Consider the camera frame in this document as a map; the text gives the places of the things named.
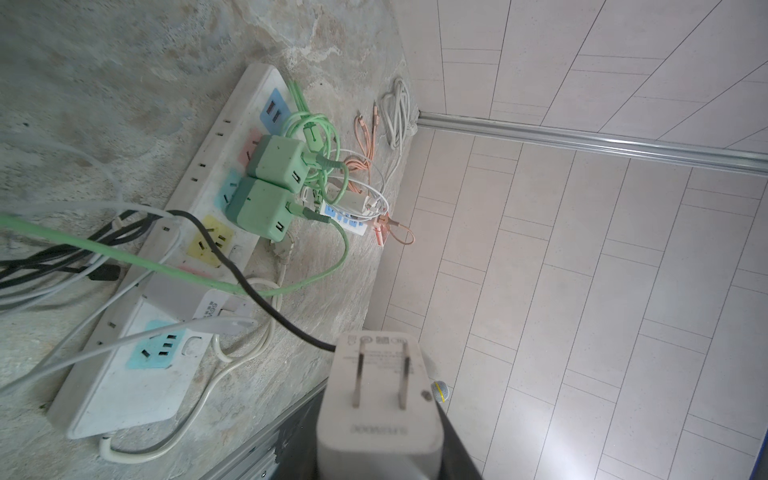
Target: tiled wall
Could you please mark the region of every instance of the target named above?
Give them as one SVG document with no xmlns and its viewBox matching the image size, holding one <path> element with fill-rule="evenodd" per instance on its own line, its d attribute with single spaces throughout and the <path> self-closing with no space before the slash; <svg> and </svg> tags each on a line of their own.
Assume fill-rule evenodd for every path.
<svg viewBox="0 0 768 480">
<path fill-rule="evenodd" d="M 488 480 L 748 478 L 766 179 L 422 129 L 367 329 L 419 338 Z"/>
<path fill-rule="evenodd" d="M 768 153 L 764 0 L 393 0 L 423 111 Z"/>
</svg>

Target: charging adapter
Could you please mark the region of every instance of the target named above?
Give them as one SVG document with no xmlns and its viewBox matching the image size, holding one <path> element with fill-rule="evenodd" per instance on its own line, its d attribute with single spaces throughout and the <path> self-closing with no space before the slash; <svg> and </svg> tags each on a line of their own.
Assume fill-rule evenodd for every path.
<svg viewBox="0 0 768 480">
<path fill-rule="evenodd" d="M 317 420 L 323 480 L 435 480 L 444 432 L 419 343 L 397 332 L 339 337 Z"/>
</svg>

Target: concrete surface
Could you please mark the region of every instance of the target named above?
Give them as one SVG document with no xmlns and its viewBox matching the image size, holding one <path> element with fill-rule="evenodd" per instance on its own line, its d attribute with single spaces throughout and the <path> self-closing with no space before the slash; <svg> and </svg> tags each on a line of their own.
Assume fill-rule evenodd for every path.
<svg viewBox="0 0 768 480">
<path fill-rule="evenodd" d="M 310 107 L 327 113 L 343 132 L 345 147 L 356 148 L 357 111 L 369 119 L 372 101 L 394 75 L 408 80 L 386 0 L 8 1 L 0 8 L 0 131 L 78 147 L 109 163 L 127 200 L 155 207 L 164 206 L 250 62 L 271 63 L 299 81 Z M 377 162 L 389 166 L 394 155 L 383 138 L 378 147 Z M 0 143 L 0 158 L 4 204 L 114 195 L 98 170 L 68 154 Z M 401 175 L 402 168 L 389 198 L 396 197 Z M 108 218 L 91 213 L 36 220 L 85 235 Z M 328 226 L 295 222 L 292 230 L 298 245 L 286 283 L 327 268 L 341 253 Z M 351 240 L 349 260 L 338 273 L 284 302 L 287 317 L 328 341 L 362 325 L 376 276 L 381 250 L 372 236 Z M 42 245 L 7 230 L 0 242 L 3 258 Z M 261 243 L 250 271 L 276 275 Z M 0 319 L 0 382 L 27 372 L 114 287 L 84 281 L 49 304 Z M 330 359 L 278 328 L 264 356 L 220 383 L 182 443 L 143 465 L 107 463 L 97 455 L 96 439 L 68 441 L 48 424 L 45 410 L 65 377 L 60 372 L 0 399 L 0 478 L 199 478 L 325 378 Z M 209 350 L 177 417 L 121 432 L 115 447 L 134 451 L 162 442 L 216 366 Z"/>
</svg>

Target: white power strip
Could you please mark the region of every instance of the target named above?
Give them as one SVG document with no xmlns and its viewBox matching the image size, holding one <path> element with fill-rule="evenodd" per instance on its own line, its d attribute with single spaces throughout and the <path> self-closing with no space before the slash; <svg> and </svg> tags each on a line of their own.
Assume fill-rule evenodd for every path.
<svg viewBox="0 0 768 480">
<path fill-rule="evenodd" d="M 243 269 L 259 237 L 231 223 L 223 209 L 231 199 L 250 154 L 262 134 L 279 133 L 282 120 L 296 111 L 285 81 L 270 65 L 251 64 L 205 137 L 166 210 L 185 210 L 214 229 L 222 251 Z M 139 252 L 159 260 L 181 235 L 181 248 L 167 265 L 217 280 L 235 282 L 216 265 L 210 251 L 198 246 L 197 229 L 187 220 L 159 220 Z M 122 286 L 136 281 L 143 269 L 129 269 Z M 182 319 L 217 315 L 228 295 L 215 290 L 179 286 L 149 276 L 110 308 L 85 345 L 88 350 L 122 336 Z M 233 298 L 233 305 L 243 301 Z M 189 389 L 211 334 L 183 330 L 171 338 L 154 337 L 80 362 L 59 390 L 48 420 L 70 439 L 100 435 L 174 416 Z"/>
</svg>

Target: metal rail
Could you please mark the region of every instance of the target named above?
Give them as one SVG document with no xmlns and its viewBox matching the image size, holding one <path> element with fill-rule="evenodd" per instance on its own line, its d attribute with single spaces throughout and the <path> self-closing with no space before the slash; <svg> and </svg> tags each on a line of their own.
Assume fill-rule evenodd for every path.
<svg viewBox="0 0 768 480">
<path fill-rule="evenodd" d="M 755 152 L 697 147 L 642 138 L 426 112 L 419 115 L 417 125 L 460 134 L 522 141 L 546 147 L 645 158 L 688 167 L 704 167 L 768 177 L 768 154 Z"/>
</svg>

